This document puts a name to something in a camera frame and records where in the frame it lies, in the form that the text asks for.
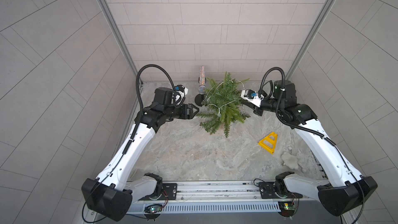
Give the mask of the black mounting plate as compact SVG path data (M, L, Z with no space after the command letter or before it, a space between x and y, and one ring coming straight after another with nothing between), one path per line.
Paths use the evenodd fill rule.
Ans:
M302 194L298 193L283 193L282 195L279 195L276 192L276 189L274 187L274 182L267 182L267 181L260 181L256 183L256 186L258 187L261 195L261 199L301 199L303 198Z
M177 183L163 183L162 191L166 193L168 200L176 200L177 187ZM161 193L158 197L145 196L141 198L140 201L165 201L166 196L163 193Z

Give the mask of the green circuit board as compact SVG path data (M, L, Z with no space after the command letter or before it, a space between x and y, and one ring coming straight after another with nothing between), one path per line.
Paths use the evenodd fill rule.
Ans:
M146 206L144 209L144 212L146 214L157 214L157 213L162 212L162 210L163 210L163 205L153 204L153 205Z
M295 215L296 206L293 202L278 202L280 209L279 215L285 218L290 218Z

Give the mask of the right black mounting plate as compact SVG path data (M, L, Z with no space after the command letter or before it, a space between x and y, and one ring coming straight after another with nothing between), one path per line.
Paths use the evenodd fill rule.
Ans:
M274 187L274 182L267 182L267 181L260 181L256 183L256 186L258 187L261 195L261 199L301 199L303 198L302 194L298 193L283 193L282 195L279 195L276 192L276 189Z

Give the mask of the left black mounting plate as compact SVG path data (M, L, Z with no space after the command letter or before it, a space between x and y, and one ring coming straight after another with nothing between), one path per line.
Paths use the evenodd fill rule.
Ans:
M168 200L176 200L177 187L177 183L163 183L162 191L166 193ZM161 193L158 197L145 196L141 198L140 201L165 201L166 196L163 193Z

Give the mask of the yellow plastic triangle frame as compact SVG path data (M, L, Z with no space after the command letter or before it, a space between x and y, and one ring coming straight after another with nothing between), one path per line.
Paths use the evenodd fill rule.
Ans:
M261 139L258 144L268 151L270 154L275 152L278 135L275 132L271 132L269 135Z

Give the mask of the right green circuit board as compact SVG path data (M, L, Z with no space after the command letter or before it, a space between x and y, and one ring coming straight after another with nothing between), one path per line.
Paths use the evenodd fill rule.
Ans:
M285 218L290 218L295 215L296 206L293 202L278 202L280 209L279 215Z

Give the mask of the left green circuit board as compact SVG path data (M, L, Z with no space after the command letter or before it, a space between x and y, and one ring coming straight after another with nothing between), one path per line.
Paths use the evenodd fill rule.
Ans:
M157 213L162 212L162 210L163 210L163 205L153 204L153 205L146 206L144 209L144 212L146 214L157 214Z

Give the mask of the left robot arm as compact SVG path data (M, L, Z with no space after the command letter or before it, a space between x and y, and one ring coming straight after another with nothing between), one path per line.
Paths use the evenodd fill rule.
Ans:
M96 179L86 179L81 190L84 207L101 214L104 218L120 221L132 203L148 197L157 200L166 197L162 177L146 173L142 178L127 182L130 173L145 146L158 132L161 125L174 119L193 119L199 109L184 103L188 88L177 85L172 89L155 90L154 100L142 108L121 148Z

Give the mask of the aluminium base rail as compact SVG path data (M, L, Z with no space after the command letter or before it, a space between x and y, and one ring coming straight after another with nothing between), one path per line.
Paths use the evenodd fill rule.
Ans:
M256 183L263 181L177 181L176 200L136 201L125 216L134 216L147 221L167 214L213 214L213 213L264 213L280 212L278 202L293 202L296 212L300 203L315 201L304 196L301 199L261 199ZM163 205L157 214L146 214L146 206Z

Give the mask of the small green christmas tree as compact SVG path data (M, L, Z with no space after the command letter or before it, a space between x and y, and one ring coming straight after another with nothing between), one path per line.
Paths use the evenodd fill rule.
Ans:
M202 101L206 110L198 113L198 117L203 119L200 126L211 135L223 128L224 136L228 138L233 123L244 123L250 118L241 109L243 100L238 89L239 86L244 86L245 80L237 80L226 72L222 81L217 82L210 78L209 82L210 88L205 90Z

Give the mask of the clear string lights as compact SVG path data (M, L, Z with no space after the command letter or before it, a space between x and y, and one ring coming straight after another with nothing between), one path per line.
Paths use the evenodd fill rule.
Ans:
M224 121L229 109L239 110L241 106L240 88L245 89L244 83L237 79L223 81L208 80L210 89L206 90L204 105L216 112L216 116Z

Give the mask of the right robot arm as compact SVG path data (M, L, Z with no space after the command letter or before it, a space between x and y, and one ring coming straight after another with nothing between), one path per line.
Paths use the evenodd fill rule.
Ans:
M264 91L243 90L244 104L261 116L275 113L278 120L292 128L311 149L326 174L326 179L311 179L294 172L275 177L274 188L279 197L301 194L320 202L334 216L360 206L375 192L378 185L371 176L363 176L329 138L314 111L297 103L294 83L280 80L272 84L272 95Z

